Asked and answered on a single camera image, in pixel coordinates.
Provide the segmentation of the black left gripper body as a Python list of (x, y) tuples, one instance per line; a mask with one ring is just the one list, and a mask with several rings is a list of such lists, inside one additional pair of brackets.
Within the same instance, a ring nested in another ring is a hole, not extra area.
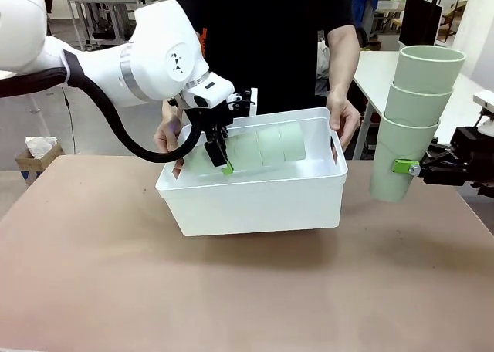
[(191, 124), (191, 134), (200, 137), (201, 132), (205, 135), (216, 133), (217, 125), (228, 126), (234, 119), (234, 111), (223, 101), (213, 108), (196, 107), (188, 110), (188, 119)]

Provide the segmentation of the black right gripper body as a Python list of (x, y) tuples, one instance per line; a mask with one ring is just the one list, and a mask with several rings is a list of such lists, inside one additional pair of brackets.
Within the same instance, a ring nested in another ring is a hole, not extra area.
[(493, 137), (481, 134), (477, 127), (457, 127), (446, 161), (452, 165), (447, 185), (493, 183)]

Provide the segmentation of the person's right hand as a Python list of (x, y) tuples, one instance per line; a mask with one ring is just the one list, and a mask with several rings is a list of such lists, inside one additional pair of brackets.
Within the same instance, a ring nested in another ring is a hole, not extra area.
[(154, 134), (154, 143), (159, 152), (168, 153), (177, 149), (181, 128), (181, 119), (174, 111), (162, 112), (161, 123)]

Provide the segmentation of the person's left hand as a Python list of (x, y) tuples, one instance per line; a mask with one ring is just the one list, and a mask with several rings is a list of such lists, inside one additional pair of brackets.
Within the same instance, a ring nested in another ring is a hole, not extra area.
[(336, 90), (329, 92), (327, 109), (330, 112), (330, 128), (337, 133), (345, 150), (360, 126), (360, 113), (343, 92)]

